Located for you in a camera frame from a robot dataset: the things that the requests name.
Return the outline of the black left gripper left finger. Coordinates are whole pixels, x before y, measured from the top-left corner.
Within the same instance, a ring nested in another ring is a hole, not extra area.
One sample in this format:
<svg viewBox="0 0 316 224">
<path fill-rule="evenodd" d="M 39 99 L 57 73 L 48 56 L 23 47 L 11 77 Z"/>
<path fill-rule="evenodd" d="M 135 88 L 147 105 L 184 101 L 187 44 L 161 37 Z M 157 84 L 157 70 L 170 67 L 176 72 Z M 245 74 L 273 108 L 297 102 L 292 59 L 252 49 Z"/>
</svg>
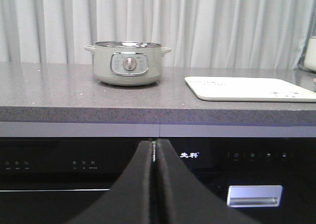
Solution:
<svg viewBox="0 0 316 224">
<path fill-rule="evenodd" d="M 152 159 L 152 142 L 140 142 L 133 158 L 110 190 L 69 223 L 150 224 Z"/>
</svg>

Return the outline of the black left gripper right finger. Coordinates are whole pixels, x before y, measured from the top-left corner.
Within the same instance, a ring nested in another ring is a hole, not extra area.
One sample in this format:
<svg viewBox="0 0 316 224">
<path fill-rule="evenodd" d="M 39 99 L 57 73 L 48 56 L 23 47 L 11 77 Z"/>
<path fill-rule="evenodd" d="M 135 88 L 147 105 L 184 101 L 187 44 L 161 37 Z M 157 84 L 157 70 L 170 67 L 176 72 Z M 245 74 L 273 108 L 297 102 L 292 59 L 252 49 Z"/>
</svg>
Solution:
<svg viewBox="0 0 316 224">
<path fill-rule="evenodd" d="M 162 224 L 255 224 L 227 206 L 180 160 L 167 139 L 156 141 L 156 182 Z"/>
</svg>

